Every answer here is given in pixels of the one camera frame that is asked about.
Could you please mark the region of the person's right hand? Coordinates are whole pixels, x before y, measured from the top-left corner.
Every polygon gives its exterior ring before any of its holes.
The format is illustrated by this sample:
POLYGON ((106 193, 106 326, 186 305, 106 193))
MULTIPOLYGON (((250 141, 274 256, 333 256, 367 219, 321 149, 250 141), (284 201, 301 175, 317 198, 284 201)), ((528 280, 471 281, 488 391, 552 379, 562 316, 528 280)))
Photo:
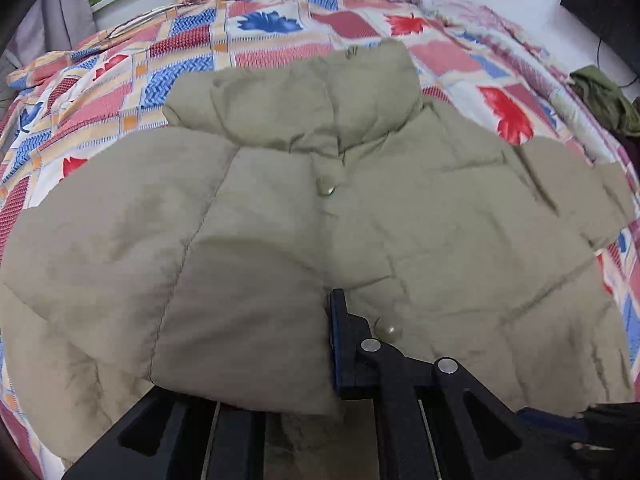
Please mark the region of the person's right hand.
POLYGON ((639 478, 639 403, 591 404, 580 414, 586 428, 574 445, 586 479, 639 478))

